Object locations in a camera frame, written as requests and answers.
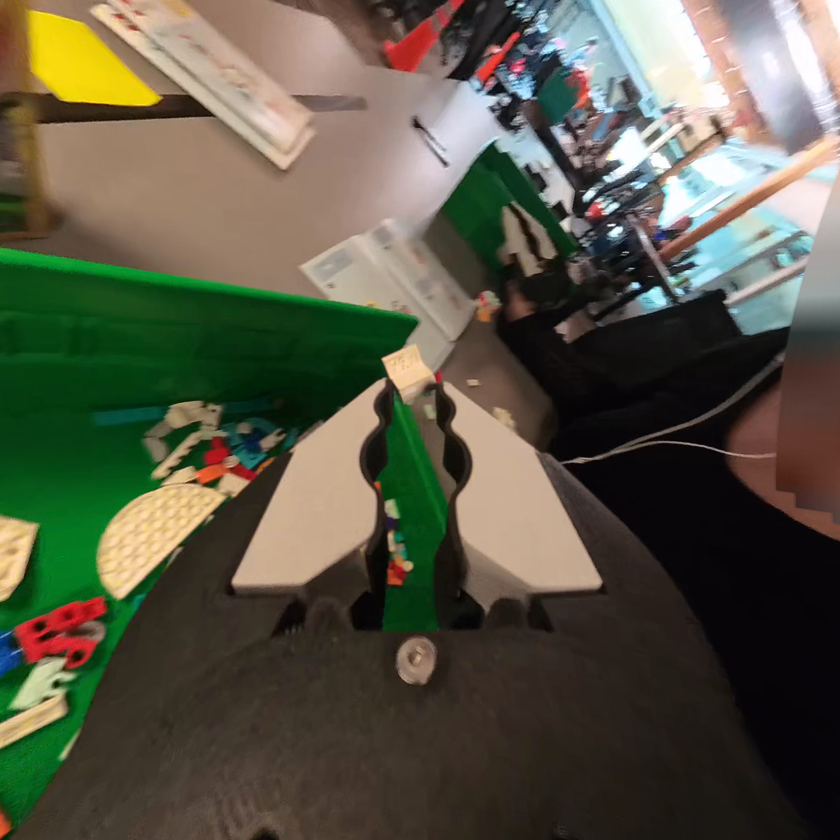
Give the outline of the green plastic bin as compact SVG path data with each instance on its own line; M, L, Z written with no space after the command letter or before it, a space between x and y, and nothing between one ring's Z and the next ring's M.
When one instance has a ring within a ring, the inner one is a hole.
M456 233L491 274L501 271L498 251L505 239L501 211L511 203L518 203L542 225L563 257L578 251L576 240L562 228L531 179L508 152L492 141L443 205L443 214Z
M222 403L223 423L278 416L301 432L383 373L407 338L396 315L2 248L2 515L39 525L24 580L2 603L2 634L67 602L106 595L101 533L124 502L156 489L140 426L187 397ZM385 626L434 628L431 562L445 502L419 429L395 408L380 479L406 515L416 570L389 595ZM2 749L2 813L20 825L81 729L126 627L160 577L110 607L103 649L70 686L62 720Z

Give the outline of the instruction booklet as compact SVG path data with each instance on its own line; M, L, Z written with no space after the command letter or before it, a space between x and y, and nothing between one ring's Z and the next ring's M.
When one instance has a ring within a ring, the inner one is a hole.
M406 340L438 371L472 322L476 303L431 248L387 218L304 262L301 273L327 299L414 317Z

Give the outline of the person's black-clad torso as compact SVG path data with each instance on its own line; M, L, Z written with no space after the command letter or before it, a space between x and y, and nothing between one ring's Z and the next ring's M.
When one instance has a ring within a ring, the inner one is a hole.
M838 838L838 539L737 476L736 440L779 390L789 329L711 351L562 423L550 451L641 540L699 619L750 734L820 838Z

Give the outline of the green tote bag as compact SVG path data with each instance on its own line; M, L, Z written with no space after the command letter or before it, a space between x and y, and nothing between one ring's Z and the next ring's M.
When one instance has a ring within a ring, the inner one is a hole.
M543 117L550 126L561 124L568 113L574 110L579 98L579 85L570 70L557 69L541 85L536 100Z

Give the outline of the stack of closed instruction booklets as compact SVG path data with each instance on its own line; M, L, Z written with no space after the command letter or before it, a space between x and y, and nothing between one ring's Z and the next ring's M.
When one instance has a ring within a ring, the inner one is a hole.
M312 113L183 1L108 1L91 15L281 171L315 134Z

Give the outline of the small black object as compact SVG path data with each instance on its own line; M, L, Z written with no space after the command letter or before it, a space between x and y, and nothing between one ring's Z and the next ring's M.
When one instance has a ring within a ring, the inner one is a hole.
M449 168L450 161L448 158L448 151L445 144L436 136L436 134L420 120L417 115L412 117L411 121L413 129L419 134L422 141L426 144L428 149L434 154L438 162L444 167Z

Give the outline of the pile of lego pieces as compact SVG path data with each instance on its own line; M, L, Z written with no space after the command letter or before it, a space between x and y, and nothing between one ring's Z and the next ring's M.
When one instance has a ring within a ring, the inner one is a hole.
M107 595L61 605L45 616L19 624L2 636L2 671L21 664L34 671L24 682L8 712L2 713L2 749L52 725L68 714L66 685L75 678L74 670L84 666L100 644L100 636L79 627L102 624L109 612L108 601L120 602L137 589L163 562L183 550L194 532L230 507L232 500L245 494L245 501L256 500L249 490L269 466L284 469L291 450L285 448L288 434L270 424L263 437L259 426L249 419L227 430L209 432L210 449L206 466L216 482L208 486L194 468L175 470L201 439L198 432L186 436L182 446L171 451L154 472L161 485L131 500L104 529L97 548L96 566L101 587ZM247 526L245 547L234 562L229 586L243 559L264 512L257 524Z

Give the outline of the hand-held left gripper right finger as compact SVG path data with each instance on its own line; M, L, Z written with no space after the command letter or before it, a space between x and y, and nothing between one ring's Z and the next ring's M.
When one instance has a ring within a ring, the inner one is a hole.
M603 586L540 452L449 383L437 385L444 467L455 482L435 561L436 595L499 600L594 593Z

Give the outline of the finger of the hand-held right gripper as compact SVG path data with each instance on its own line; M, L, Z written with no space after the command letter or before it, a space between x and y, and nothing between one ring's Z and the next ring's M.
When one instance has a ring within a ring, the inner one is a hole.
M524 277L540 274L540 244L529 222L529 216L518 203L501 209L504 241L499 248L499 258L507 268L516 268Z
M523 207L521 208L521 227L528 248L537 258L557 258L559 252L549 233L540 221Z

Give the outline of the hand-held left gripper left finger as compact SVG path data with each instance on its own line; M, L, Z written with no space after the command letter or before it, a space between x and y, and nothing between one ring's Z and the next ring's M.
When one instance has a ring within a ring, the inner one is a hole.
M381 629L387 464L394 387L375 381L291 450L231 580L240 596L337 602L357 629Z

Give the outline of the orange traffic cone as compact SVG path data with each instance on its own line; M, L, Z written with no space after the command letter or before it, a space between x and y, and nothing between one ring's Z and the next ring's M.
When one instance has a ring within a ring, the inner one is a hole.
M382 54L386 65L392 70L417 72L442 32L465 3L465 1L441 3L401 40L383 42Z
M507 57L508 52L519 41L520 35L521 33L515 30L502 44L488 47L486 55L482 58L474 74L474 81L480 87L486 85L494 75L502 61Z

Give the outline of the yellow sticky note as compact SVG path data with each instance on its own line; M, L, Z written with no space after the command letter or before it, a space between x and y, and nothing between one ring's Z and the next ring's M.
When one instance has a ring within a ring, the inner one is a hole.
M142 108L161 101L79 21L28 11L28 51L35 77L63 102Z

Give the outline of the yellow lego set box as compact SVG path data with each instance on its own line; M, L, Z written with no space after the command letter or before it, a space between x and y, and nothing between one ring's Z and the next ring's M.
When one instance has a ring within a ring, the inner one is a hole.
M59 216L39 148L39 101L29 67L28 6L1 2L1 242L43 238Z

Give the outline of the white lego brick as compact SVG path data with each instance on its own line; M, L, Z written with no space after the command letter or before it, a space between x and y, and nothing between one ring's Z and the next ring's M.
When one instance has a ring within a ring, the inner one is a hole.
M387 378L393 383L401 400L411 405L433 390L438 383L436 374L425 363L418 346L409 344L382 357Z

